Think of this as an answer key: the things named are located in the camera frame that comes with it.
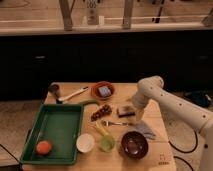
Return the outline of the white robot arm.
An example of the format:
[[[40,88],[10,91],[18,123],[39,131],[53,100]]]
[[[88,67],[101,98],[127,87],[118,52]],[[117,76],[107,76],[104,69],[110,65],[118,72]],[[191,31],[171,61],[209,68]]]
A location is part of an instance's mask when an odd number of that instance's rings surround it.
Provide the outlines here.
[[[177,97],[163,87],[164,80],[160,76],[139,80],[132,97],[133,106],[144,110],[152,99],[187,123],[205,139],[199,171],[213,171],[213,112]]]

